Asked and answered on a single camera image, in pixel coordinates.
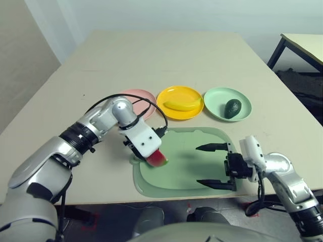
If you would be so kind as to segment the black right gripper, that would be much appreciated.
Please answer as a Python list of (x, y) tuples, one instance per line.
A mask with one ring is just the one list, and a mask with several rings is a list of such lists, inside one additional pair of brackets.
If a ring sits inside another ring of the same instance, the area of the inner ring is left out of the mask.
[(253, 175), (253, 169), (247, 165), (241, 154), (232, 153), (233, 151), (228, 143), (209, 143), (198, 146), (195, 149), (207, 152), (215, 152), (217, 150), (224, 150), (228, 152), (224, 164), (226, 176), (230, 176), (229, 180), (226, 183), (223, 183), (219, 179), (197, 180), (198, 183), (206, 187), (215, 190), (236, 191), (237, 185), (235, 178), (251, 178)]

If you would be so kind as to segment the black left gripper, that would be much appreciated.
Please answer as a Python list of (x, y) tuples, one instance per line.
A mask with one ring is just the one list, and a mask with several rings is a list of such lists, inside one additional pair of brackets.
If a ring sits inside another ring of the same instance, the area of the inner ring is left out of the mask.
[(123, 142), (124, 145), (126, 147), (128, 147), (133, 152), (133, 154), (135, 155), (135, 157), (137, 157), (138, 159), (141, 159), (142, 158), (142, 155), (139, 153), (139, 151), (134, 146), (134, 144), (130, 141), (130, 139), (127, 136), (125, 136), (125, 138), (126, 138), (126, 140)]

